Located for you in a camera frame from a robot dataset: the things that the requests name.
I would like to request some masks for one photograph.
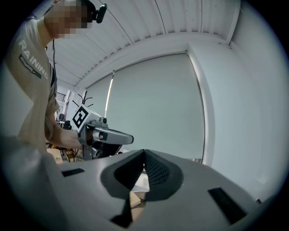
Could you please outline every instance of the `person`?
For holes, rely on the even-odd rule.
[[[46,46],[53,39],[77,33],[92,22],[90,8],[80,0],[55,0],[39,20],[25,20],[15,34],[4,59],[13,78],[33,102],[18,138],[46,152],[45,138],[64,148],[82,148],[77,131],[56,125],[55,71],[49,63]]]

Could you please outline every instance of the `white ceiling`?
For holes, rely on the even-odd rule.
[[[150,37],[176,32],[233,35],[240,0],[91,0],[97,8],[107,3],[101,24],[75,39],[55,41],[56,72],[60,83],[77,86],[93,69],[120,50]],[[51,0],[34,14],[41,17]],[[48,46],[52,62],[52,43]]]

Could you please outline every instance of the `white wall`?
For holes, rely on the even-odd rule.
[[[64,106],[64,102],[56,100],[58,102],[59,107],[63,107]]]
[[[241,8],[232,49],[194,43],[191,51],[213,102],[212,167],[263,201],[288,170],[289,70],[264,21]]]
[[[68,89],[57,85],[57,92],[66,95],[67,94]]]

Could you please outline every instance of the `ceiling beam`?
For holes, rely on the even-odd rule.
[[[133,1],[132,4],[135,4],[135,7],[137,8],[138,12],[141,15],[141,19],[144,21],[144,24],[146,26],[146,28],[149,31],[150,36],[155,36],[155,32],[152,29],[152,26],[150,25],[150,20],[151,17],[148,17],[146,12],[148,12],[145,7],[147,6],[147,4],[144,4],[143,1]]]
[[[131,40],[131,38],[128,36],[128,34],[126,33],[126,31],[124,30],[124,28],[122,27],[122,25],[118,22],[118,20],[116,19],[116,17],[112,14],[112,12],[109,10],[111,6],[108,7],[107,11],[109,12],[109,14],[114,18],[115,23],[121,27],[121,30],[124,32],[124,36],[127,37],[127,40],[130,44],[133,43],[133,41]]]
[[[163,32],[163,34],[165,34],[166,33],[166,28],[164,27],[163,18],[162,18],[161,12],[159,11],[158,3],[157,3],[156,0],[153,0],[152,3],[153,3],[153,6],[154,6],[154,10],[155,10],[155,12],[156,12],[156,14],[158,16],[158,21],[159,21],[159,23],[161,25],[162,32]]]
[[[236,0],[235,1],[234,16],[233,16],[231,27],[230,27],[230,30],[228,32],[227,39],[226,39],[228,44],[231,42],[231,39],[232,39],[234,31],[235,31],[235,28],[236,28],[236,25],[237,25],[237,21],[238,21],[238,18],[239,18],[240,8],[241,8],[241,1],[240,0]]]
[[[198,32],[170,33],[147,38],[127,46],[105,59],[80,80],[76,86],[86,88],[110,74],[113,70],[121,69],[143,59],[184,51],[189,42],[196,41],[226,44],[226,41],[218,35]]]
[[[180,23],[179,23],[179,17],[181,17],[181,15],[177,14],[176,11],[177,11],[177,7],[179,7],[180,2],[176,4],[174,0],[173,1],[169,0],[167,3],[168,3],[169,13],[172,16],[172,24],[173,24],[174,32],[178,33],[181,31]]]

